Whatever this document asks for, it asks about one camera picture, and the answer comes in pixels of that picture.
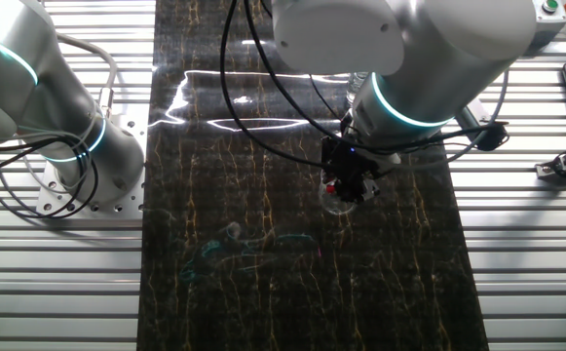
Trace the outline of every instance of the robotic arm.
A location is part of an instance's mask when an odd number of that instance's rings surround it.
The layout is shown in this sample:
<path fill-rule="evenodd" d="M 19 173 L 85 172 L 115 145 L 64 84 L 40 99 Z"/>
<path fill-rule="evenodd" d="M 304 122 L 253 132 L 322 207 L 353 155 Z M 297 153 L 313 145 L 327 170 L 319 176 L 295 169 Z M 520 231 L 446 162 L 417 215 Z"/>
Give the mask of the robotic arm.
<path fill-rule="evenodd" d="M 566 14 L 555 0 L 275 0 L 273 20 L 278 51 L 291 67 L 371 72 L 341 136 L 389 147 L 427 139 L 454 119 L 462 128 L 488 121 L 475 97 L 519 57 L 548 44 Z M 505 136 L 488 133 L 475 146 L 494 150 Z M 399 158 L 327 137 L 322 161 L 346 165 L 322 173 L 322 188 L 345 208 L 376 195 L 373 179 Z"/>
<path fill-rule="evenodd" d="M 107 109 L 111 91 L 94 101 L 65 62 L 53 22 L 37 0 L 0 0 L 0 142 L 14 133 L 37 141 L 34 132 L 70 133 L 84 140 L 98 167 L 96 203 L 114 200 L 138 181 L 144 157 L 135 138 L 114 126 Z M 39 150 L 66 186 L 79 181 L 69 146 Z M 89 197 L 93 177 L 78 199 Z"/>

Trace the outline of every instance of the green button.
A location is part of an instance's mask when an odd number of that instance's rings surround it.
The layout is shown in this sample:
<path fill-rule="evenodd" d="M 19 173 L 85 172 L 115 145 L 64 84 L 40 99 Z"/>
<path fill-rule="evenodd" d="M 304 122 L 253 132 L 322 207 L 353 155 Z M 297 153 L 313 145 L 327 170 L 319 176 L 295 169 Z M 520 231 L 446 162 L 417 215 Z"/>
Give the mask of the green button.
<path fill-rule="evenodd" d="M 556 0 L 547 0 L 543 4 L 543 10 L 548 14 L 553 14 L 557 10 L 558 4 Z"/>

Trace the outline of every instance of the black cable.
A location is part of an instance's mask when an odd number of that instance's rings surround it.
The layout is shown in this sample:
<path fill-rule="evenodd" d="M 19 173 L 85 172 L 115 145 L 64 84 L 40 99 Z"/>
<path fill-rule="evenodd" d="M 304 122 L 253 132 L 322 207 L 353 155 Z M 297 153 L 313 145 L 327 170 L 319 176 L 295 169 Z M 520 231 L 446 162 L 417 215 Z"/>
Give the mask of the black cable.
<path fill-rule="evenodd" d="M 254 20 L 252 19 L 252 13 L 251 13 L 251 10 L 250 10 L 249 0 L 244 0 L 244 7 L 245 7 L 245 18 L 247 20 L 247 24 L 248 24 L 248 27 L 250 29 L 250 34 L 252 35 L 252 40 L 254 41 L 254 46 L 256 47 L 256 50 L 258 51 L 259 56 L 261 57 L 261 60 L 263 61 L 263 65 L 265 65 L 267 72 L 269 73 L 270 77 L 272 78 L 272 81 L 274 82 L 274 84 L 276 85 L 278 90 L 281 92 L 281 94 L 283 94 L 284 98 L 291 104 L 291 106 L 293 106 L 293 108 L 300 114 L 300 116 L 302 116 L 302 118 L 307 120 L 317 130 L 319 130 L 320 132 L 322 132 L 323 134 L 325 134 L 326 136 L 328 136 L 328 137 L 330 137 L 334 140 L 345 143 L 345 144 L 347 144 L 351 147 L 361 148 L 361 149 L 365 149 L 365 150 L 368 150 L 368 151 L 397 152 L 401 149 L 415 147 L 415 146 L 419 146 L 419 145 L 430 143 L 430 142 L 442 141 L 442 140 L 448 139 L 450 137 L 458 137 L 460 135 L 465 135 L 465 134 L 469 134 L 469 133 L 483 132 L 483 131 L 487 131 L 487 130 L 492 129 L 492 128 L 498 128 L 498 127 L 501 128 L 501 126 L 495 126 L 495 125 L 490 124 L 490 125 L 487 125 L 487 126 L 484 126 L 484 127 L 461 130 L 458 134 L 441 135 L 441 136 L 438 136 L 437 138 L 432 139 L 432 141 L 430 141 L 430 139 L 426 139 L 426 140 L 423 140 L 421 143 L 419 143 L 419 141 L 417 141 L 417 142 L 411 142 L 411 143 L 400 144 L 400 145 L 393 145 L 393 146 L 388 146 L 388 147 L 368 146 L 368 145 L 363 145 L 363 144 L 359 144 L 359 143 L 350 141 L 348 139 L 341 138 L 341 137 L 335 135 L 334 133 L 328 131 L 326 128 L 324 128 L 319 122 L 317 122 L 313 118 L 309 117 L 304 112 L 304 110 L 302 110 L 302 108 L 297 104 L 297 102 L 293 99 L 293 97 L 289 94 L 289 92 L 284 88 L 283 84 L 278 79 L 276 72 L 274 72 L 274 69 L 272 68 L 272 65 L 270 64 L 270 62 L 267 58 L 267 55 L 265 55 L 265 51 L 263 50 L 263 46 L 261 45 L 261 40 L 260 40 L 258 33 L 256 31 L 256 27 L 254 25 Z"/>
<path fill-rule="evenodd" d="M 80 176 L 83 177 L 85 176 L 85 168 L 84 168 L 84 160 L 86 157 L 91 157 L 89 151 L 87 149 L 83 149 L 82 151 L 77 150 L 76 147 L 76 143 L 69 140 L 66 137 L 58 137 L 58 138 L 52 138 L 52 139 L 46 139 L 46 140 L 42 140 L 42 141 L 37 141 L 35 143 L 31 143 L 31 144 L 27 144 L 27 145 L 19 145 L 16 146 L 16 148 L 24 148 L 24 147 L 29 147 L 29 145 L 35 144 L 36 146 L 30 148 L 29 150 L 21 153 L 19 156 L 22 157 L 24 156 L 23 154 L 28 154 L 30 152 L 35 151 L 36 149 L 45 147 L 49 144 L 55 143 L 55 142 L 64 142 L 66 144 L 68 144 L 69 146 L 71 146 L 78 166 L 79 166 L 79 172 L 80 172 Z M 1 150 L 3 149 L 13 149 L 13 147 L 0 147 Z M 64 210 L 68 209 L 68 207 L 70 207 L 70 205 L 75 201 L 76 197 L 79 195 L 79 193 L 81 192 L 81 188 L 83 186 L 83 181 L 80 181 L 77 188 L 75 189 L 75 192 L 73 193 L 72 198 L 70 199 L 70 201 L 68 201 L 68 203 L 66 203 L 62 208 L 50 213 L 50 214 L 40 214 L 37 211 L 31 209 L 30 207 L 28 207 L 26 204 L 24 204 L 24 202 L 14 193 L 14 191 L 12 191 L 12 189 L 10 188 L 7 180 L 5 179 L 5 177 L 3 176 L 3 174 L 1 173 L 1 168 L 3 168 L 4 166 L 6 166 L 9 163 L 14 162 L 13 160 L 16 160 L 17 158 L 20 157 L 13 157 L 12 159 L 0 163 L 0 179 L 1 182 L 3 183 L 4 188 L 6 189 L 6 191 L 8 191 L 8 193 L 12 196 L 13 199 L 15 199 L 21 206 L 23 206 L 27 211 L 32 212 L 34 215 L 32 214 L 22 214 L 21 212 L 11 208 L 6 202 L 5 200 L 0 196 L 0 203 L 1 205 L 6 208 L 8 211 L 10 211 L 11 213 L 13 213 L 14 215 L 17 215 L 19 217 L 22 218 L 33 218 L 33 219 L 63 219 L 63 218 L 68 218 L 70 216 L 73 216 L 75 214 L 77 214 L 78 212 L 80 212 L 81 210 L 83 210 L 89 203 L 90 201 L 93 199 L 97 189 L 98 189 L 98 170 L 96 168 L 96 164 L 94 162 L 94 160 L 91 160 L 91 165 L 93 168 L 93 172 L 94 172 L 94 186 L 93 186 L 93 190 L 90 194 L 90 196 L 88 197 L 88 199 L 78 208 L 73 210 L 72 212 L 70 212 L 69 214 L 65 214 L 65 215 L 57 215 L 61 212 L 63 212 Z"/>
<path fill-rule="evenodd" d="M 315 80 L 313 79 L 313 74 L 309 74 L 309 78 L 311 79 L 311 85 L 313 86 L 315 93 L 318 95 L 318 97 L 320 97 L 321 102 L 323 102 L 323 104 L 328 108 L 328 110 L 330 111 L 332 116 L 334 116 L 334 118 L 341 120 L 341 118 L 339 116 L 337 116 L 337 113 L 334 112 L 332 107 L 330 107 L 330 105 L 328 104 L 328 101 L 326 101 L 325 98 L 321 95 L 320 89 L 318 88 L 317 84 L 315 84 Z"/>
<path fill-rule="evenodd" d="M 233 107 L 233 102 L 231 102 L 231 98 L 229 97 L 229 93 L 228 93 L 228 86 L 226 84 L 226 63 L 225 63 L 228 36 L 229 36 L 230 28 L 231 28 L 231 22 L 233 21 L 233 15 L 235 14 L 235 9 L 237 8 L 237 2 L 238 2 L 238 0 L 233 0 L 231 2 L 231 7 L 228 11 L 226 21 L 224 22 L 224 31 L 222 33 L 222 43 L 221 43 L 221 49 L 220 49 L 220 79 L 221 79 L 221 84 L 222 84 L 222 94 L 224 95 L 224 101 L 226 102 L 226 106 L 228 107 L 228 110 L 231 113 L 233 120 L 240 127 L 240 129 L 242 130 L 242 132 L 244 132 L 244 134 L 246 136 L 248 136 L 250 139 L 252 139 L 254 142 L 256 142 L 259 146 L 263 147 L 264 149 L 270 151 L 271 153 L 273 153 L 275 155 L 281 156 L 281 157 L 283 157 L 287 160 L 294 161 L 294 162 L 297 162 L 297 163 L 301 163 L 301 164 L 304 164 L 304 165 L 320 167 L 320 168 L 323 168 L 323 169 L 332 168 L 333 165 L 323 164 L 323 163 L 318 163 L 318 162 L 313 162 L 313 161 L 309 161 L 309 160 L 306 160 L 306 159 L 298 158 L 298 157 L 287 154 L 285 152 L 282 152 L 280 150 L 277 150 L 277 149 L 269 146 L 265 142 L 261 141 L 258 137 L 253 135 L 245 127 L 244 123 L 242 123 L 242 121 L 238 117 L 238 115 L 235 111 L 235 108 Z"/>
<path fill-rule="evenodd" d="M 261 0 L 261 7 L 267 13 L 267 16 L 272 17 L 272 12 L 265 6 L 265 0 Z"/>
<path fill-rule="evenodd" d="M 94 195 L 96 194 L 96 191 L 98 190 L 98 169 L 96 168 L 96 163 L 94 162 L 94 160 L 91 160 L 91 165 L 93 168 L 93 173 L 94 173 L 94 186 L 93 186 L 93 190 L 90 193 L 90 196 L 88 197 L 88 199 L 86 199 L 86 201 L 77 209 L 75 209 L 74 211 L 72 211 L 69 214 L 65 214 L 65 215 L 52 215 L 52 214 L 38 214 L 36 216 L 34 215 L 30 215 L 30 214 L 22 214 L 19 211 L 13 209 L 12 207 L 10 207 L 5 200 L 0 196 L 0 204 L 7 209 L 8 211 L 10 211 L 11 213 L 13 213 L 14 215 L 17 215 L 21 218 L 33 218 L 33 219 L 64 219 L 64 218 L 68 218 L 71 217 L 75 214 L 77 214 L 78 212 L 80 212 L 81 210 L 83 210 L 93 199 Z M 81 190 L 81 185 L 83 184 L 83 181 L 79 183 L 78 189 L 76 190 L 76 193 L 79 193 Z M 73 195 L 73 198 L 71 199 L 71 202 L 74 201 L 75 199 L 75 195 Z"/>
<path fill-rule="evenodd" d="M 69 146 L 75 146 L 74 142 L 68 142 Z M 83 160 L 81 157 L 78 157 L 78 155 L 80 154 L 79 151 L 77 151 L 76 149 L 73 148 L 73 152 L 75 153 L 75 157 L 76 157 L 76 161 L 77 161 L 77 165 L 79 166 L 79 176 L 80 177 L 84 177 L 85 176 L 85 169 L 84 169 L 84 164 L 83 164 Z M 21 205 L 23 208 L 25 208 L 27 211 L 35 214 L 35 215 L 31 215 L 31 214 L 15 214 L 18 216 L 22 216 L 25 218 L 36 218 L 36 219 L 44 219 L 44 218 L 52 218 L 55 217 L 56 215 L 60 214 L 61 212 L 65 211 L 66 209 L 68 209 L 70 207 L 70 205 L 75 201 L 76 197 L 79 195 L 79 193 L 81 192 L 81 186 L 78 186 L 75 189 L 74 194 L 72 194 L 71 199 L 60 209 L 57 209 L 56 211 L 50 213 L 50 214 L 40 214 L 39 212 L 37 212 L 36 210 L 31 209 L 29 206 L 27 206 L 18 196 L 17 194 L 14 193 L 14 191 L 12 191 L 12 189 L 10 188 L 10 185 L 8 184 L 8 181 L 5 179 L 5 177 L 3 176 L 3 173 L 1 172 L 0 169 L 0 179 L 1 179 L 1 183 L 3 184 L 3 187 L 5 188 L 5 190 L 10 194 L 10 196 L 19 203 L 19 205 Z"/>
<path fill-rule="evenodd" d="M 41 149 L 41 148 L 43 148 L 43 147 L 45 147 L 45 146 L 48 146 L 48 145 L 50 145 L 50 144 L 52 144 L 52 143 L 54 143 L 54 142 L 58 142 L 58 141 L 63 142 L 63 140 L 64 140 L 64 138 L 60 137 L 60 138 L 52 138 L 52 139 L 47 139 L 47 140 L 38 141 L 38 142 L 36 142 L 36 143 L 33 143 L 33 144 L 35 144 L 35 146 L 33 146 L 33 147 L 31 147 L 31 148 L 28 148 L 27 150 L 21 152 L 21 153 L 18 154 L 17 156 L 14 156 L 14 157 L 8 159 L 7 161 L 4 161 L 4 162 L 0 163 L 0 168 L 3 168 L 3 167 L 5 167 L 5 166 L 8 166 L 8 165 L 10 165 L 11 163 L 15 162 L 16 160 L 19 160 L 19 159 L 25 157 L 26 155 L 28 155 L 28 154 L 30 154 L 30 153 L 32 153 L 32 152 L 34 152 L 34 151 L 37 151 L 37 150 L 39 150 L 39 149 Z M 31 144 L 28 144 L 28 145 L 19 145 L 19 146 L 17 146 L 17 147 L 21 147 L 21 146 L 23 146 L 23 147 L 29 147 L 29 145 L 31 145 Z"/>
<path fill-rule="evenodd" d="M 469 146 L 468 144 L 465 143 L 460 143 L 460 142 L 445 142 L 445 143 L 441 143 L 441 142 L 436 142 L 436 143 L 431 143 L 428 145 L 424 145 L 424 146 L 418 146 L 414 149 L 411 150 L 405 150 L 405 151 L 401 151 L 402 154 L 410 154 L 413 152 L 417 152 L 417 151 L 422 151 L 422 150 L 427 150 L 431 147 L 437 147 L 437 146 L 448 146 L 448 145 L 452 145 L 452 146 Z"/>

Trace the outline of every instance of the black marble surface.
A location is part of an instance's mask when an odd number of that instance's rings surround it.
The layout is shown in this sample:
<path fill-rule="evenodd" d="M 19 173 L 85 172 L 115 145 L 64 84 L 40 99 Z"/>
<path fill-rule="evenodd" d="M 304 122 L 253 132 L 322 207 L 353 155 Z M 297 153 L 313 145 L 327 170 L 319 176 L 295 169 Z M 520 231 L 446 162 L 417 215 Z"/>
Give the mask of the black marble surface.
<path fill-rule="evenodd" d="M 355 212 L 323 211 L 320 170 L 265 153 L 230 120 L 218 74 L 229 5 L 157 1 L 138 350 L 488 349 L 447 168 L 393 173 Z M 283 83 L 336 128 L 253 11 Z M 319 160 L 321 135 L 262 73 L 244 14 L 227 60 L 237 110 L 270 144 Z M 346 83 L 318 80 L 339 114 Z"/>

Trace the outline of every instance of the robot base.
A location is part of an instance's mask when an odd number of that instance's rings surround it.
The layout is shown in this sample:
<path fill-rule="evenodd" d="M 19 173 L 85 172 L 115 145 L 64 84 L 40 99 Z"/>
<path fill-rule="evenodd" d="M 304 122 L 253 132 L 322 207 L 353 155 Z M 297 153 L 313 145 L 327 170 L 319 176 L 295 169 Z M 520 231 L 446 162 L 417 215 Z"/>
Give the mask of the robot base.
<path fill-rule="evenodd" d="M 147 125 L 145 123 L 147 116 L 140 118 L 140 121 L 134 121 L 133 117 L 129 116 L 112 116 L 112 122 L 125 131 L 131 133 L 137 143 L 146 152 L 146 137 Z M 83 210 L 72 216 L 72 219 L 142 219 L 142 211 L 144 207 L 144 179 L 145 171 L 142 171 L 139 181 L 135 186 L 128 191 L 124 196 L 107 203 L 95 203 L 94 200 Z M 45 168 L 44 183 L 49 186 L 54 186 L 55 190 L 63 191 L 64 188 L 57 180 L 57 170 L 49 162 Z M 56 194 L 47 189 L 40 189 L 40 196 L 38 197 L 37 211 L 41 214 L 49 214 L 66 205 L 70 200 L 69 194 Z M 75 200 L 72 208 L 77 209 L 81 206 L 82 202 Z"/>

